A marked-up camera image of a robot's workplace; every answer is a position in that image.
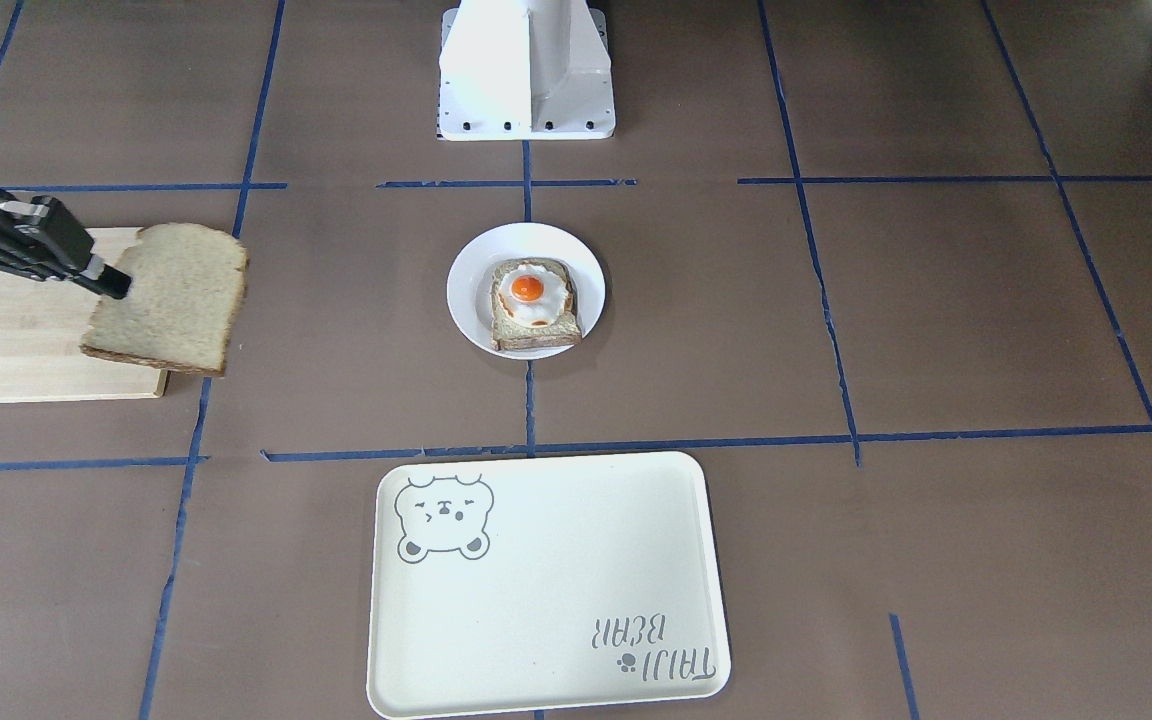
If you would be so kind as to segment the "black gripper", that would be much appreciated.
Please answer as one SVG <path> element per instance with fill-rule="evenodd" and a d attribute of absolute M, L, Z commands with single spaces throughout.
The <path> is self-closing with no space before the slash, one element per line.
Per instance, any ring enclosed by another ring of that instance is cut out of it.
<path fill-rule="evenodd" d="M 18 200 L 0 188 L 0 272 L 32 281 L 71 281 L 124 300 L 132 276 L 93 255 L 93 238 L 65 202 L 47 195 Z"/>

